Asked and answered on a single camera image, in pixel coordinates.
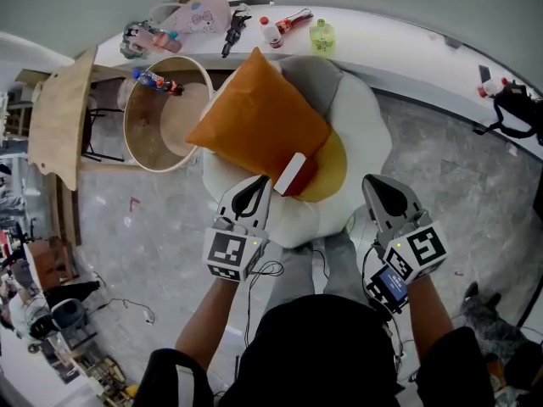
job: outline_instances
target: wooden bin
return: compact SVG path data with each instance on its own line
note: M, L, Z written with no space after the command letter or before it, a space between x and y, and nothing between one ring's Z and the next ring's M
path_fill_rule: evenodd
M185 137L199 123L213 86L195 60L175 56L148 67L185 87L179 97L136 84L125 110L124 132L128 150L144 169L167 172L186 164L197 147Z

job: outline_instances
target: pink bag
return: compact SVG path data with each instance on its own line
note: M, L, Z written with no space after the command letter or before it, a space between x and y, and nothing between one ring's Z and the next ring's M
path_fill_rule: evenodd
M179 7L173 14L158 24L160 29L177 33L222 33L230 27L232 12L227 0L190 0L188 3L162 3L151 9Z

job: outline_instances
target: green bottle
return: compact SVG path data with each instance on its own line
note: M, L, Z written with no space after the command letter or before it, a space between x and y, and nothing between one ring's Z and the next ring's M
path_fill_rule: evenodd
M316 25L310 28L309 35L313 53L323 57L330 57L336 51L336 36L333 27L322 18L319 18Z

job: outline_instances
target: orange pillow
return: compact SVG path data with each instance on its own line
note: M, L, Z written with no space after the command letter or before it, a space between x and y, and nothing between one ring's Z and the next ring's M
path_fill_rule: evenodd
M311 157L329 134L326 121L255 48L187 142L275 183L295 153Z

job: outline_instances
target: white countertop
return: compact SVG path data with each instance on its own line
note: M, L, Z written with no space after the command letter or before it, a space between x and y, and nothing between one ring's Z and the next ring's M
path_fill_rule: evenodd
M235 69L260 47L270 59L289 55L311 55L309 26L300 26L284 36L284 45L273 49L264 41L259 18L278 21L301 10L301 6L253 6L253 19L247 21L241 39L231 54L221 58L225 33L186 35L179 54L197 59L206 69ZM455 50L445 45L444 37L402 21L355 10L312 7L316 23L324 18L335 29L336 52L331 57L339 67L355 72L371 87L394 92L459 114L474 122L490 125L497 121L491 99L477 93L480 84L479 65L490 68L492 77L517 77L484 55L468 47ZM171 54L152 53L147 59L124 58L119 52L121 34L98 47L96 63L105 66L135 67L151 65ZM519 130L528 127L504 112L506 125ZM516 144L543 159L543 147L536 137L512 139Z

